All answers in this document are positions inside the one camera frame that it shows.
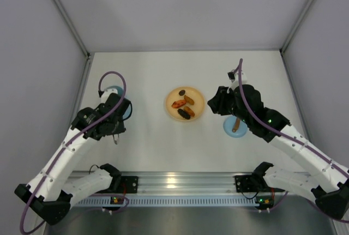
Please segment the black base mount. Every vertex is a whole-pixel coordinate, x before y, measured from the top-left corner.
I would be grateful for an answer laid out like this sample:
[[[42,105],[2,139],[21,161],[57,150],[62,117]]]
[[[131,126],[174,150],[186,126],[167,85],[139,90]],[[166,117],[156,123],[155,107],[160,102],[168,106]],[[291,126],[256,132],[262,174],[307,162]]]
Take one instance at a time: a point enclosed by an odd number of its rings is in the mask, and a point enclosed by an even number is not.
[[[262,190],[260,180],[251,174],[234,176],[236,190],[239,193],[259,192]]]
[[[109,192],[116,194],[136,194],[138,186],[138,176],[119,176],[112,180]]]

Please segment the black spiky sea cucumber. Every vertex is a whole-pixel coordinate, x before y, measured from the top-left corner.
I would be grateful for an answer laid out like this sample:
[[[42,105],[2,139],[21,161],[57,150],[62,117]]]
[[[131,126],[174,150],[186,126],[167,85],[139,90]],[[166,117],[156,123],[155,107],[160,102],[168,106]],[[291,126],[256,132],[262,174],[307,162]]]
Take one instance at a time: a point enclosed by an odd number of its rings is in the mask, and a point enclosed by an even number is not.
[[[185,109],[178,109],[177,112],[182,118],[187,119],[187,120],[191,119],[190,113],[188,111],[186,111]]]

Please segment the orange red food piece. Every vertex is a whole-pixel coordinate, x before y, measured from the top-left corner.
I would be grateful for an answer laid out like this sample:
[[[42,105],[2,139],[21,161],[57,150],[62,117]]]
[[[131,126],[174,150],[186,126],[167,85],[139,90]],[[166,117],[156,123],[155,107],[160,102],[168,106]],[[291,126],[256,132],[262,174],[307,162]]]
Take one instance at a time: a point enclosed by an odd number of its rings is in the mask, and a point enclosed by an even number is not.
[[[186,100],[181,99],[181,100],[174,101],[173,104],[171,105],[171,107],[174,109],[178,109],[178,108],[184,106],[185,104],[186,104]]]

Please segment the brown fried piece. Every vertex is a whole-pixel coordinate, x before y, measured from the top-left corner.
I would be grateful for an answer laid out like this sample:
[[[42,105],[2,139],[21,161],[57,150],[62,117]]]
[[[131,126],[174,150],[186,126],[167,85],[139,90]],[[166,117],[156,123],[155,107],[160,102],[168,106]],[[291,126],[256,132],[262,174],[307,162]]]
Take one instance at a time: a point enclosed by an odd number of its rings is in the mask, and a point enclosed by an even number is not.
[[[195,117],[195,112],[189,106],[185,106],[183,110],[191,117]]]
[[[194,100],[192,98],[188,97],[187,95],[184,96],[184,100],[190,105],[195,104]]]

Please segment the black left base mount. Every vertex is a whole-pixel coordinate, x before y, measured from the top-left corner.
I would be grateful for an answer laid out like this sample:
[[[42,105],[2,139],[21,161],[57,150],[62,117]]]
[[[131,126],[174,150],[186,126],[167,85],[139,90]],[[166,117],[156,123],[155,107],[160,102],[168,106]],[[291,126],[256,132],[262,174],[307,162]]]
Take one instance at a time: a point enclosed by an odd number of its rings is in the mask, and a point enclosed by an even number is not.
[[[138,186],[138,176],[119,176],[112,180],[109,192],[116,194],[136,194]]]

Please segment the aluminium mounting rail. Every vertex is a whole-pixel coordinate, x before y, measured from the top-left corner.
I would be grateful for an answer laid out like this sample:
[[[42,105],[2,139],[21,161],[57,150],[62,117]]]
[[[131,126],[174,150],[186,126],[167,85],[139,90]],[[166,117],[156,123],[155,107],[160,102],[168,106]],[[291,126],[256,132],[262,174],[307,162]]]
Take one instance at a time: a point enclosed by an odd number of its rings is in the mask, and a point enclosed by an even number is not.
[[[122,176],[138,176],[139,186],[136,194],[121,195],[238,195],[234,176],[247,174],[247,172],[123,172]]]

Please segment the dark round food piece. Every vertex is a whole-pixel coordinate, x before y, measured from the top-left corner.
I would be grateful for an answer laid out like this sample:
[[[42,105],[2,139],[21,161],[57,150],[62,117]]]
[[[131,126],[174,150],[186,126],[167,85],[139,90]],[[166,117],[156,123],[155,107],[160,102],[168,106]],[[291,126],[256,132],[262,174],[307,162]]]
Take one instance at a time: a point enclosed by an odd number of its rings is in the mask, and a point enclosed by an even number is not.
[[[179,91],[179,93],[178,93],[180,96],[182,96],[182,95],[184,95],[185,94],[185,90],[181,90],[181,91]]]

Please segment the metal serving tongs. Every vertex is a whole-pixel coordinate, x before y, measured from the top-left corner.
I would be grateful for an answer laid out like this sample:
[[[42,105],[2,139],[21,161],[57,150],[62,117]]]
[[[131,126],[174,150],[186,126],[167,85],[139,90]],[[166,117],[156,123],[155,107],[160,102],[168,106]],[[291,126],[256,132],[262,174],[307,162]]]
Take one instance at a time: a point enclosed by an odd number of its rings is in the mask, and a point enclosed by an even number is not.
[[[113,135],[113,142],[115,145],[119,144],[119,134]]]

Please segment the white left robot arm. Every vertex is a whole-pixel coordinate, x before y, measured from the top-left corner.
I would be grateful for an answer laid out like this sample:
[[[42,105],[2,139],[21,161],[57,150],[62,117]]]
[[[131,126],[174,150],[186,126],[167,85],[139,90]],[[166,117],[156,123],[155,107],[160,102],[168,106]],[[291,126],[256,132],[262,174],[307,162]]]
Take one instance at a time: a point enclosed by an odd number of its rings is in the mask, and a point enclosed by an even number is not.
[[[103,102],[96,108],[86,107],[78,112],[65,139],[43,169],[14,191],[26,208],[49,225],[59,223],[74,205],[90,195],[119,190],[122,174],[110,164],[101,165],[76,181],[68,181],[76,165],[98,141],[126,131],[125,113],[132,113],[131,101],[114,89],[102,92],[100,97]]]

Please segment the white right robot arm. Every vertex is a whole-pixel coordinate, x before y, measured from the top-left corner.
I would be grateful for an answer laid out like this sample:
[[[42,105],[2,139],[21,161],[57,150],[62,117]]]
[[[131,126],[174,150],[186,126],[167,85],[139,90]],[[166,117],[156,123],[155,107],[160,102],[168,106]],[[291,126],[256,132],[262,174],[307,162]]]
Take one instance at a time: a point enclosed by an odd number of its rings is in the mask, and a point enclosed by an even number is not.
[[[253,86],[220,86],[208,106],[215,114],[243,121],[255,136],[283,151],[309,174],[263,162],[253,172],[262,185],[297,194],[333,219],[344,217],[348,211],[348,167],[325,155],[280,112],[265,107]]]

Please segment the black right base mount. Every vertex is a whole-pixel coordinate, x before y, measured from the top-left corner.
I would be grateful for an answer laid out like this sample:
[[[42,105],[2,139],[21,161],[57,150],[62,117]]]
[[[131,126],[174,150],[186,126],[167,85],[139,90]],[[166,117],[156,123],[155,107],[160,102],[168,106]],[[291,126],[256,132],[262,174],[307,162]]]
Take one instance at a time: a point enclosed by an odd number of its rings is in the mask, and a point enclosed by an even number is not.
[[[234,176],[236,190],[239,193],[259,192],[262,190],[260,180],[251,174]]]

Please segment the light blue lid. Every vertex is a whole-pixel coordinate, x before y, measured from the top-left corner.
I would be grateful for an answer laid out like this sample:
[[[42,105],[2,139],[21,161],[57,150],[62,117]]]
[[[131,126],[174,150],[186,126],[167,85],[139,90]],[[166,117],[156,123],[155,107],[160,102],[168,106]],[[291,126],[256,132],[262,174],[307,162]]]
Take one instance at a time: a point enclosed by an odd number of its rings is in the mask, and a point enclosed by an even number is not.
[[[247,125],[235,116],[229,116],[224,120],[223,129],[228,136],[233,138],[241,138],[248,131]]]

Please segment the light blue cylindrical container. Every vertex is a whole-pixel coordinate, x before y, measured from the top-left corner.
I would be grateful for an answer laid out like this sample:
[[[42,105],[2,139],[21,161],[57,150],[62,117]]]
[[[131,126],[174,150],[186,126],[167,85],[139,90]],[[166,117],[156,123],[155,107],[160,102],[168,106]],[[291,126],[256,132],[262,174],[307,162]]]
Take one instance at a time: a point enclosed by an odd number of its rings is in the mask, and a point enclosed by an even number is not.
[[[121,96],[124,93],[124,90],[122,87],[120,86],[109,86],[107,88],[105,88],[105,91],[107,93],[117,93],[119,96]],[[133,106],[132,104],[130,104],[125,112],[125,114],[123,115],[123,120],[128,120],[133,112]]]

